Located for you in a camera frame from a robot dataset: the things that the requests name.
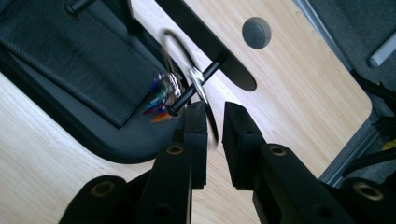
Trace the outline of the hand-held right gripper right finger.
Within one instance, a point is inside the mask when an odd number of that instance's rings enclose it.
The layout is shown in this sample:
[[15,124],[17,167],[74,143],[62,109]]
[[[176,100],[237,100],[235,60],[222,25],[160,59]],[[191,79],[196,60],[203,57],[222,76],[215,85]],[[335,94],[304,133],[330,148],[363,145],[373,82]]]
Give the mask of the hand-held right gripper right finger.
[[263,139],[241,105],[225,104],[222,144],[233,186],[253,192],[262,224],[355,224],[289,148]]

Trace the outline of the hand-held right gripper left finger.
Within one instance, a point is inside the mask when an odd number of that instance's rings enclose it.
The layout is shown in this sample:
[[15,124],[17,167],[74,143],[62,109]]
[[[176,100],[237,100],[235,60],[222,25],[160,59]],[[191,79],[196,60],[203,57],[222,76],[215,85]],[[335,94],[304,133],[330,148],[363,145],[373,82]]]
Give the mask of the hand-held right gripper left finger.
[[187,107],[184,128],[163,147],[149,171],[134,224],[190,224],[191,198],[206,183],[205,103]]

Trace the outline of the black oval tray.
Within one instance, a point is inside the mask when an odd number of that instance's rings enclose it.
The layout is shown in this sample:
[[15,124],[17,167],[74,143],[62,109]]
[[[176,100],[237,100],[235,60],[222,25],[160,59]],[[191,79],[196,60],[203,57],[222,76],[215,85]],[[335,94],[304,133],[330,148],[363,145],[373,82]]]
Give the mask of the black oval tray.
[[[63,0],[63,9],[65,3],[74,1]],[[121,21],[120,7],[130,5],[130,0],[96,0],[78,17],[80,19],[84,12],[92,15],[121,40],[160,66],[161,71],[152,76],[152,84],[154,77],[165,69],[160,46],[135,19],[131,23]],[[150,123],[149,116],[143,115],[146,105],[154,97],[148,88],[134,113],[117,127],[1,45],[0,72],[84,147],[105,160],[119,163],[149,161],[171,141],[174,130],[184,123],[182,119]]]

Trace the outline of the bunch of coloured key tags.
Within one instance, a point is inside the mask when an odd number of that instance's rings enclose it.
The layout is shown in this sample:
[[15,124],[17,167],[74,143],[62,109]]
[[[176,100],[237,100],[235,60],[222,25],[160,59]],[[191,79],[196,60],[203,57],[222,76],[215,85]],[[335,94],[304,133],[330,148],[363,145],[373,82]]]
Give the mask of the bunch of coloured key tags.
[[150,123],[157,123],[172,118],[167,107],[172,105],[184,92],[185,88],[178,73],[160,73],[154,77],[150,92],[152,100],[145,107],[144,116],[151,116]]

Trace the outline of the black key rack with pegs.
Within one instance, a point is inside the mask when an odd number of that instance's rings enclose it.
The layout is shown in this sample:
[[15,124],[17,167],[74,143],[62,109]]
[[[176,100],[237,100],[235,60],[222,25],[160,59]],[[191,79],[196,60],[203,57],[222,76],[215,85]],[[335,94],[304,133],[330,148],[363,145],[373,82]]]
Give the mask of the black key rack with pegs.
[[[95,1],[96,0],[75,0],[71,4],[65,3],[64,10],[69,16],[79,19],[79,14]],[[212,61],[212,64],[202,72],[205,77],[205,81],[202,82],[202,85],[210,79],[217,69],[220,69],[226,77],[239,88],[245,91],[256,90],[257,83],[253,75],[251,75],[246,67],[230,52],[183,0],[154,1]],[[133,22],[134,16],[131,6],[120,7],[120,10],[121,21]],[[197,92],[196,89],[197,88],[194,86],[188,87],[172,105],[168,106],[168,113],[172,116],[176,116],[182,106]]]

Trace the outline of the black stand leg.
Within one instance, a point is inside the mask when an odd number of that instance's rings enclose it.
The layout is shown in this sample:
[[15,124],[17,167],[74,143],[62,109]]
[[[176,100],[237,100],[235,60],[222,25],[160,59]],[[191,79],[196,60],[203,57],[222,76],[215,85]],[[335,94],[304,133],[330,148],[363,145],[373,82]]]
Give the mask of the black stand leg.
[[375,84],[362,77],[355,69],[352,69],[350,74],[365,91],[381,98],[387,107],[396,115],[396,91],[387,89],[382,83]]

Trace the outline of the black textured wallet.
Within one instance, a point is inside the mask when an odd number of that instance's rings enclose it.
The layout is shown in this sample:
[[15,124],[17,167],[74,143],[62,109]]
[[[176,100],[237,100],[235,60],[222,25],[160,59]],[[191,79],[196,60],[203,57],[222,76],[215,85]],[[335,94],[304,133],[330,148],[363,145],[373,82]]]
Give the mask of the black textured wallet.
[[0,0],[0,45],[113,125],[123,125],[161,67],[63,0]]

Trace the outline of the grey tube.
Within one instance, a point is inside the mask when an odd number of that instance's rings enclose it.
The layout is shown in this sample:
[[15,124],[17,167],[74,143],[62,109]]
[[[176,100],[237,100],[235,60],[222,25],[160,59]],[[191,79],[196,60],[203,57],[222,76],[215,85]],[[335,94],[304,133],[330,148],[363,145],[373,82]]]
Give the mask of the grey tube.
[[368,64],[379,67],[396,50],[396,31],[368,59]]

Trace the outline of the aluminium frame rail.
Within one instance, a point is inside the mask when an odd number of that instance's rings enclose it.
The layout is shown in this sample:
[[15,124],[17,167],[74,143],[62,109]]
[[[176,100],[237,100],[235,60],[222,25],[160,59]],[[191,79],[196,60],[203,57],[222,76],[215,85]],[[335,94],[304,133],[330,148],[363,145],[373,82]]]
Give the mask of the aluminium frame rail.
[[343,179],[343,172],[348,165],[362,156],[373,145],[378,136],[379,132],[374,124],[369,123],[361,126],[326,168],[319,180],[336,187]]

